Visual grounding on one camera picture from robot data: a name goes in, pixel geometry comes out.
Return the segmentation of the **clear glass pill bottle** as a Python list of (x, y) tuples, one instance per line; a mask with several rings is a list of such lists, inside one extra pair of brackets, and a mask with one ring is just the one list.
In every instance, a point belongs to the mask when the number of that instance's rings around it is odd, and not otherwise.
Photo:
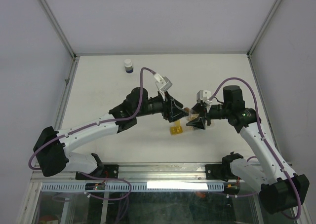
[(187, 112), (188, 112), (188, 116), (187, 116), (186, 120), (188, 122), (195, 120), (196, 118), (199, 118), (199, 113), (197, 113), (196, 111), (187, 108)]

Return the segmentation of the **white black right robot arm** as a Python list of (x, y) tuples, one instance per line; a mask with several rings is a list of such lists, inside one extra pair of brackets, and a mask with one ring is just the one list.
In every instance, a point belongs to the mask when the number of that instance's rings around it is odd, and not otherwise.
[(225, 86), (223, 98), (222, 103), (214, 105), (210, 91), (199, 91), (197, 103), (192, 108), (198, 116), (189, 121), (187, 126), (206, 129), (213, 120), (227, 120), (248, 143), (262, 170), (254, 168), (242, 155), (231, 152), (222, 158), (218, 168), (212, 170), (213, 176), (223, 181), (235, 176), (247, 182), (259, 194), (260, 201), (269, 214), (293, 207), (300, 209), (309, 188), (308, 178), (297, 175), (278, 150), (270, 145), (257, 111), (246, 108), (239, 86)]

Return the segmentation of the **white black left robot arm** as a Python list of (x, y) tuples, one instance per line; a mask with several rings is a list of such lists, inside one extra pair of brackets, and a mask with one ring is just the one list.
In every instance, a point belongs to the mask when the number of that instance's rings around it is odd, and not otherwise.
[(84, 155), (74, 150), (130, 129), (136, 125), (138, 117), (157, 113), (170, 123), (188, 116), (183, 104), (168, 92), (149, 97), (146, 89), (136, 87), (121, 104), (88, 124), (59, 131), (46, 127), (34, 146), (39, 169), (45, 177), (61, 172), (85, 173), (93, 179), (104, 177), (106, 169), (97, 154)]

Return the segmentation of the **white-capped dark pill bottle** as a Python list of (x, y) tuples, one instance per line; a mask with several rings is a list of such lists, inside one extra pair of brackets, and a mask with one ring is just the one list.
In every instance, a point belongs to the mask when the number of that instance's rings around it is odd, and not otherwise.
[(134, 69), (133, 69), (133, 63), (132, 63), (131, 59), (124, 60), (124, 68), (128, 74), (133, 73)]

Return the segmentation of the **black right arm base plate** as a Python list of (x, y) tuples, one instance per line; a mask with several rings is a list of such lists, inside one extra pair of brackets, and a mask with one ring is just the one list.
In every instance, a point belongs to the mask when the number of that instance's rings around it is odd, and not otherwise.
[(228, 170), (222, 164), (206, 164), (205, 175), (207, 180), (229, 180)]

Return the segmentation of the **aluminium mounting rail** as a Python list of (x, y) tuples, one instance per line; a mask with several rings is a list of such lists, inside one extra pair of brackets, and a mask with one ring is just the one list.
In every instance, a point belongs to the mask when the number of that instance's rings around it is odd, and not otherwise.
[[(209, 163), (118, 163), (118, 178), (132, 182), (147, 181), (181, 181), (181, 182), (224, 182), (211, 175), (205, 166), (220, 165), (220, 162)], [(30, 182), (83, 182), (76, 180), (75, 172), (62, 172), (52, 177), (44, 177), (41, 171), (34, 171)]]

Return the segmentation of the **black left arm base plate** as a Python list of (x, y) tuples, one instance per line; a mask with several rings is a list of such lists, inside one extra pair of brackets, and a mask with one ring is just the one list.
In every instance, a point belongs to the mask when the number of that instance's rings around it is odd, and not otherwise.
[(101, 178), (104, 180), (105, 178), (116, 179), (119, 174), (119, 165), (118, 164), (104, 164), (103, 168), (97, 168), (92, 173), (88, 174), (88, 176), (83, 173), (76, 172), (75, 179), (76, 180), (93, 180), (90, 176), (95, 178)]

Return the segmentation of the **aluminium cage frame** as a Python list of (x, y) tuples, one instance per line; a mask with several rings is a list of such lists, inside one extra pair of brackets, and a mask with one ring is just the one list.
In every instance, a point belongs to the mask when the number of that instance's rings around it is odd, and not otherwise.
[(316, 180), (316, 0), (37, 0), (69, 59), (246, 54), (278, 147)]

